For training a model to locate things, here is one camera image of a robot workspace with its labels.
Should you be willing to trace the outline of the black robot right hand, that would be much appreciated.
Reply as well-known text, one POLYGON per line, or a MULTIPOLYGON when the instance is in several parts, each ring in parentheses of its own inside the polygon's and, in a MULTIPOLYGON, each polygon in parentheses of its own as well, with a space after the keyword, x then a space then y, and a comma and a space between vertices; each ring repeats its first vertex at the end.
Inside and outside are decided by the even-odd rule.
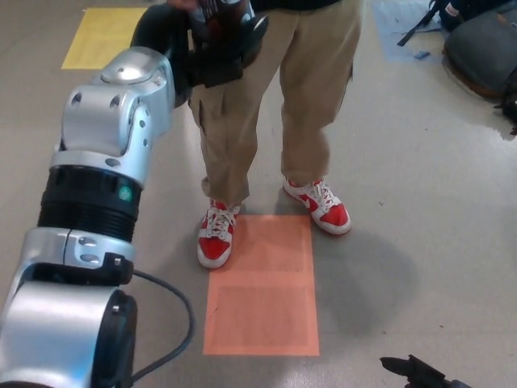
POLYGON ((445 388, 451 383, 445 375, 413 355, 407 359, 391 356, 380 358, 382 366, 391 373, 405 377, 409 387, 445 388))

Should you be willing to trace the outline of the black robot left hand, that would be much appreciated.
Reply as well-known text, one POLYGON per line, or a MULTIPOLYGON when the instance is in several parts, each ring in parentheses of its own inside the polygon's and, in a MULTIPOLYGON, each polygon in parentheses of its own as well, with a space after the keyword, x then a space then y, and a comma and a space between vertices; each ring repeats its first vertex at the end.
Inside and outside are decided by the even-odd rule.
POLYGON ((163 3, 141 16, 131 46, 164 55, 174 76, 179 107, 192 89, 238 80, 258 56, 268 18, 258 17, 249 1, 199 1, 193 11, 163 3))

